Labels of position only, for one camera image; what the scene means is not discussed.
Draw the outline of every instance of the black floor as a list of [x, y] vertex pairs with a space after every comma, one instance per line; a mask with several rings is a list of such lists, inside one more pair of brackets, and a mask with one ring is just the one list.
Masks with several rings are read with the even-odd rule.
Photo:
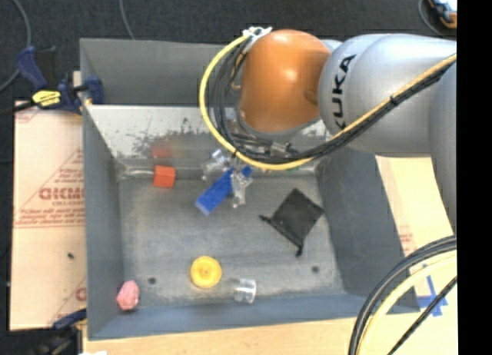
[[[118, 0], [19, 0], [36, 48], [56, 46], [56, 74], [78, 68], [80, 37], [129, 38]], [[251, 25], [295, 28], [321, 38], [345, 40], [375, 32], [419, 35], [456, 33], [443, 29], [419, 0], [125, 0], [136, 38], [226, 43]], [[15, 71], [15, 56], [27, 44], [23, 17], [12, 0], [0, 0], [0, 85]], [[0, 92], [0, 111], [26, 98], [31, 85], [17, 77]], [[0, 355], [22, 353], [49, 331], [8, 332], [8, 281], [12, 225], [12, 117], [0, 118]]]

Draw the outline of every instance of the pink eraser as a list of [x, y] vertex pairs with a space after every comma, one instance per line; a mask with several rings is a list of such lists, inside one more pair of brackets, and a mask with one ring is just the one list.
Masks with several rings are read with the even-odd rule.
[[140, 295], [140, 290], [137, 283], [133, 280], [125, 281], [116, 297], [116, 301], [122, 310], [132, 310], [137, 306], [138, 295]]

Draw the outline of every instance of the yellow lid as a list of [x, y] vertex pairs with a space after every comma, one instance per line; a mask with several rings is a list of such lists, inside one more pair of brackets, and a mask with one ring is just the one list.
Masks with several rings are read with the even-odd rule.
[[221, 280], [221, 265], [214, 258], [204, 255], [194, 260], [190, 277], [197, 287], [212, 288]]

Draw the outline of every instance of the orange cube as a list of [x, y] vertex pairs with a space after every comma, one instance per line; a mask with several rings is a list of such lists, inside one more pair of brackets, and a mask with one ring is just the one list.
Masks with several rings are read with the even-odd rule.
[[154, 180], [152, 184], [156, 187], [173, 188], [175, 185], [176, 170], [173, 167], [163, 165], [154, 166]]

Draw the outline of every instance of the yellow cable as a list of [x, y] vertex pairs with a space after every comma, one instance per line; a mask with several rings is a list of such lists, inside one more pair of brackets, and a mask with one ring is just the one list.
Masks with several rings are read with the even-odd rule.
[[414, 87], [421, 81], [423, 81], [425, 78], [431, 76], [434, 72], [440, 71], [442, 68], [447, 67], [448, 65], [452, 64], [454, 61], [456, 61], [457, 55], [456, 53], [454, 55], [451, 55], [447, 58], [445, 58], [443, 61], [440, 61], [437, 63], [435, 66], [430, 67], [427, 69], [424, 73], [418, 75], [412, 82], [410, 82], [408, 85], [404, 85], [398, 90], [396, 93], [392, 94], [390, 97], [382, 101], [380, 104], [376, 105], [374, 108], [372, 108], [369, 112], [366, 114], [363, 114], [360, 116], [356, 121], [350, 123], [347, 127], [345, 127], [343, 130], [338, 132], [336, 135], [332, 137], [332, 139], [335, 139], [346, 132], [349, 132], [351, 129], [353, 129], [355, 126], [359, 125], [362, 121], [366, 120], [369, 118], [373, 113], [381, 109], [383, 106], [387, 105], [391, 100], [398, 98], [400, 95], [402, 95], [407, 89]]
[[[203, 117], [203, 120], [205, 124], [207, 125], [208, 129], [214, 135], [215, 139], [224, 146], [227, 150], [229, 150], [231, 153], [235, 154], [238, 158], [240, 158], [242, 161], [246, 162], [247, 164], [253, 165], [257, 168], [264, 169], [264, 170], [271, 170], [271, 171], [285, 171], [287, 169], [293, 169], [296, 167], [300, 167], [301, 165], [304, 165], [308, 163], [309, 161], [312, 161], [314, 158], [303, 158], [301, 160], [295, 160], [291, 161], [285, 164], [268, 164], [264, 163], [261, 161], [256, 161], [253, 160], [252, 158], [249, 158], [248, 156], [242, 154], [241, 152], [237, 151], [236, 147], [234, 147], [232, 144], [230, 144], [221, 134], [220, 132], [217, 131], [217, 128], [212, 124], [212, 121], [210, 117], [208, 116], [208, 110], [207, 110], [207, 105], [205, 102], [205, 93], [207, 90], [207, 83], [208, 79], [210, 78], [210, 75], [214, 68], [217, 66], [218, 62], [228, 53], [230, 52], [235, 46], [240, 45], [242, 42], [246, 41], [248, 39], [248, 35], [242, 35], [239, 38], [236, 38], [233, 42], [231, 42], [229, 45], [225, 46], [223, 49], [221, 49], [215, 57], [212, 59], [208, 67], [205, 69], [203, 78], [201, 79], [200, 83], [200, 90], [199, 90], [199, 96], [198, 96], [198, 103], [200, 105], [200, 112], [201, 116]], [[356, 121], [353, 123], [350, 123], [346, 128], [344, 128], [342, 131], [338, 132], [335, 136], [331, 138], [331, 140], [334, 140], [335, 138], [340, 137], [343, 134], [346, 134], [350, 132], [354, 127], [359, 125], [362, 121], [366, 120], [369, 118], [374, 112], [378, 111], [381, 107], [386, 105], [388, 102], [391, 100], [397, 98], [398, 96], [402, 95], [408, 88], [411, 88], [415, 86], [416, 84], [420, 83], [423, 81], [425, 78], [428, 76], [432, 75], [434, 72], [441, 70], [444, 67], [447, 67], [448, 65], [452, 64], [454, 61], [456, 61], [457, 55], [451, 55], [448, 58], [445, 58], [443, 61], [440, 61], [437, 63], [434, 67], [429, 68], [426, 70], [424, 73], [420, 74], [417, 76], [411, 83], [403, 86], [398, 90], [396, 93], [388, 97], [386, 100], [382, 101], [379, 105], [375, 106], [372, 110], [370, 110], [368, 113], [362, 115], [359, 117]]]
[[385, 315], [393, 305], [400, 299], [400, 297], [407, 292], [410, 288], [415, 286], [419, 281], [423, 280], [428, 276], [433, 270], [440, 267], [446, 267], [452, 263], [456, 263], [456, 251], [451, 251], [451, 255], [444, 257], [426, 267], [423, 267], [419, 271], [415, 272], [409, 278], [407, 278], [403, 283], [396, 287], [387, 297], [384, 299], [383, 303], [376, 310], [374, 315], [369, 320], [366, 329], [362, 333], [361, 342], [357, 349], [357, 355], [362, 355], [364, 353], [364, 342], [367, 342], [368, 338], [376, 329], [377, 323], [381, 320], [381, 317]]
[[237, 39], [235, 39], [233, 42], [231, 42], [229, 45], [221, 49], [216, 56], [212, 59], [211, 63], [208, 65], [208, 67], [205, 69], [203, 78], [201, 79], [200, 83], [200, 91], [199, 91], [199, 96], [198, 96], [198, 103], [200, 105], [200, 112], [201, 116], [203, 117], [203, 120], [205, 124], [207, 125], [208, 129], [214, 135], [215, 139], [224, 146], [226, 149], [228, 149], [231, 153], [235, 153], [238, 158], [240, 158], [242, 161], [246, 162], [247, 164], [253, 165], [257, 168], [260, 169], [265, 169], [265, 170], [272, 170], [272, 171], [285, 171], [287, 169], [292, 169], [298, 166], [301, 166], [309, 161], [312, 160], [312, 158], [305, 158], [303, 160], [296, 160], [292, 161], [286, 164], [266, 164], [264, 162], [256, 161], [248, 156], [242, 154], [239, 151], [236, 151], [236, 148], [230, 144], [222, 135], [220, 132], [217, 131], [215, 126], [212, 124], [210, 117], [208, 116], [208, 110], [207, 110], [207, 105], [205, 104], [205, 92], [207, 89], [207, 83], [208, 79], [210, 78], [210, 75], [215, 68], [215, 66], [218, 64], [218, 62], [228, 53], [230, 52], [235, 46], [240, 45], [242, 42], [246, 41], [248, 39], [247, 35], [243, 35]]

